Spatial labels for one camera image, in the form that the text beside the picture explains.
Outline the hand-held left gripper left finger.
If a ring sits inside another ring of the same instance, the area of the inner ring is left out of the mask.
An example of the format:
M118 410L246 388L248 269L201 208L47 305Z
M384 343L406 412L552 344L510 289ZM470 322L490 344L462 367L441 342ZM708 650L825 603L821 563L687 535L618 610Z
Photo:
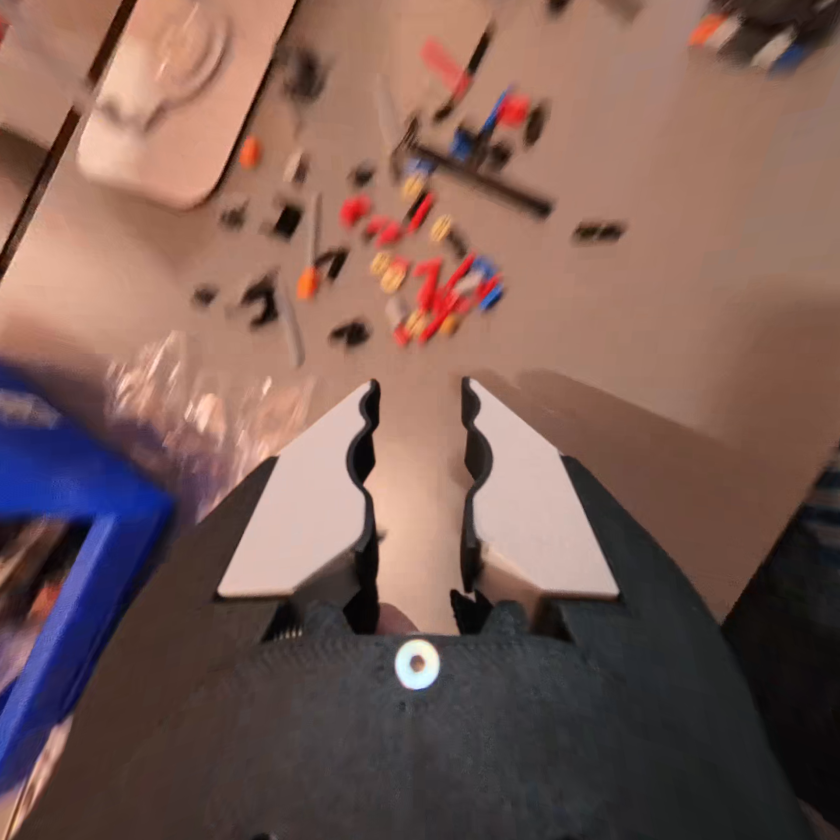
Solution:
M216 595L227 601L337 606L354 632L380 619L379 542L371 493L382 389L358 386L284 447L239 538Z

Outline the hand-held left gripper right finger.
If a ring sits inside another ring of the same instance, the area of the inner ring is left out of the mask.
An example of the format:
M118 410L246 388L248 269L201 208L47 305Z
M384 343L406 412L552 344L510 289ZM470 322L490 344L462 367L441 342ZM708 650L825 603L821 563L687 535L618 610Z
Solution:
M531 630L559 632L557 602L615 604L620 588L551 442L471 376L460 383L470 484L459 541L456 626L477 634L514 602Z

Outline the toy brick engine assembly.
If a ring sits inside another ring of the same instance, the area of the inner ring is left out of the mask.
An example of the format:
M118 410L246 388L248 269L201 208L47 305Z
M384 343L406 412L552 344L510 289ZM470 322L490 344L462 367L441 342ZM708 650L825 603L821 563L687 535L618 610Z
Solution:
M736 68L792 71L809 55L803 38L819 18L819 6L813 1L705 2L686 46Z

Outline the clear plastic bag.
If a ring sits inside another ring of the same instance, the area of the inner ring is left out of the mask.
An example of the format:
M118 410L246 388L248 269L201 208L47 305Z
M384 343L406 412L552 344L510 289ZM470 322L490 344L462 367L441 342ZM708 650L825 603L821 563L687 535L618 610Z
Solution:
M236 485L304 430L317 380L220 369L172 331L111 361L103 384L103 418L122 450L158 478L196 478L209 492Z

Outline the blue box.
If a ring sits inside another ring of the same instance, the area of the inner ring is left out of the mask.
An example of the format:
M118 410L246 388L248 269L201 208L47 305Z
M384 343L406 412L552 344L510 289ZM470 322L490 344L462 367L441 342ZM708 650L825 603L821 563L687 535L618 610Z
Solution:
M88 526L56 605L20 675L2 691L2 792L30 773L54 726L79 700L114 628L140 588L172 518L172 498L125 457L51 405L2 363L3 518Z

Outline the pile of small toy bricks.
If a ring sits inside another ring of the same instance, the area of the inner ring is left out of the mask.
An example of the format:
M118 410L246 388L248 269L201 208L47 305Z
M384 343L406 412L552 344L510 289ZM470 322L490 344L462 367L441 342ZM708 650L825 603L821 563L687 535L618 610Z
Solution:
M389 109L392 109L393 102L389 98L390 89L387 85L383 89L377 89L377 96L380 96L380 116L383 117L382 123L383 136L387 150L389 151L389 165L392 168L392 173L395 177L399 177L407 163L412 161L417 164L410 175L419 178L419 192L412 199L413 204L409 208L403 223L397 224L395 227L388 227L391 224L389 219L379 219L378 227L374 225L369 226L365 236L368 238L374 235L380 236L380 248L385 248L389 244L398 241L403 235L409 235L415 232L434 204L435 194L430 192L427 187L427 180L430 173L440 170L435 169L431 164L426 163L411 156L405 151L405 143L411 139L416 140L426 146L427 143L418 140L418 133L421 127L421 120L417 115L412 116L405 121L405 124L398 124L394 128L389 119L393 114ZM483 124L480 131L477 133L467 132L463 136L456 132L455 144L451 146L449 151L444 152L437 147L431 148L438 152L448 154L458 161L462 161L468 165L469 168L486 175L494 175L496 170L490 171L486 168L482 170L482 166L490 166L490 159L493 159L494 154L501 147L497 147L491 142L492 135L496 131L498 125L510 121L515 111L514 106L517 104L510 92L504 92L498 99L496 105L493 107L488 120ZM343 205L341 211L342 219L348 225L352 226L355 222L366 215L369 211L367 197L365 195L357 196L349 203ZM626 226L618 222L592 222L581 223L575 231L575 241L589 244L612 243L617 241L626 231ZM415 276L422 276L423 285L420 287L416 297L416 306L404 318L399 316L392 327L392 334L400 346L405 345L413 336L416 341L423 343L428 341L436 332L446 332L448 326L454 324L457 327L459 314L469 310L469 307L476 303L482 310L487 310L494 306L501 297L503 289L498 279L498 271L493 265L484 257L477 256L475 252L468 248L464 249L461 256L458 257L460 262L458 266L446 281L443 286L438 283L441 266L443 260L439 258L427 260L425 263L415 265ZM323 253L316 253L310 261L320 270L326 261L330 261L333 257L341 256L343 252L340 250L326 250ZM407 270L410 267L410 260L399 259L389 253L378 254L372 264L371 270L378 271L377 275L381 279L381 288L388 295L396 294L402 287L404 279L407 276ZM277 279L278 274L275 270L267 271L261 274L253 282L249 282L237 293L235 300L227 295L226 299L226 314L233 314L240 309L245 311L252 309L252 307L259 304L262 309L249 321L248 325L252 329L262 329L267 324L280 322L285 319L287 323L287 338L291 341L290 353L293 356L293 363L295 365L302 364L303 350L300 335L297 330L297 322L294 322L293 307L285 297L281 299L280 293L283 289L279 286Z

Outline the person's plaid shirt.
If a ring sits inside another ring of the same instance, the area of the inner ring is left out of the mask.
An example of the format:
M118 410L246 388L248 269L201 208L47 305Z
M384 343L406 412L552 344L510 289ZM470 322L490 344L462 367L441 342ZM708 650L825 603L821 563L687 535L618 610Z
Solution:
M828 457L799 511L799 521L813 536L824 562L839 566L839 444Z

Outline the long black toy beam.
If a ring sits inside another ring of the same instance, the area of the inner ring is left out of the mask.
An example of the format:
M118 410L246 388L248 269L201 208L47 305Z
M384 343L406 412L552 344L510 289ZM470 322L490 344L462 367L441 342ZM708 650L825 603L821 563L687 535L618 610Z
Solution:
M509 184L500 177L475 171L469 168L466 163L458 161L448 154L438 152L416 140L409 139L405 143L405 151L411 156L431 164L435 169L451 175L464 185L492 196L525 214L545 219L553 213L553 200Z

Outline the beige tray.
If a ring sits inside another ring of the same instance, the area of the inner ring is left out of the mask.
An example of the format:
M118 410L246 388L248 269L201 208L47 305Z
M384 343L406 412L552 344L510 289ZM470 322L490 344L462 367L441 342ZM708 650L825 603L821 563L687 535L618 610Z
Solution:
M176 211L207 200L295 6L134 2L78 141L79 172Z

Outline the red toy axle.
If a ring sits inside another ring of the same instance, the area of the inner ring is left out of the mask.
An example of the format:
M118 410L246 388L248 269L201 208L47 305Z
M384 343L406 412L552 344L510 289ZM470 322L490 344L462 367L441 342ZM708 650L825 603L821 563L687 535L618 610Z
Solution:
M420 57L426 69L443 82L451 96L459 98L464 94L471 75L467 67L461 66L438 40L426 39Z

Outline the thick black toy axle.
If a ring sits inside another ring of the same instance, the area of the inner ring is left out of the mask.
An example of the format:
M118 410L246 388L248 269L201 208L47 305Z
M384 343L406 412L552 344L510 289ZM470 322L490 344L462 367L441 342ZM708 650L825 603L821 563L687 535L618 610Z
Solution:
M478 68L485 58L490 43L496 34L496 30L496 22L491 20L479 38L467 64L462 68L458 68L455 86L450 93L449 99L434 112L434 124L447 121L466 98L466 94L472 87Z

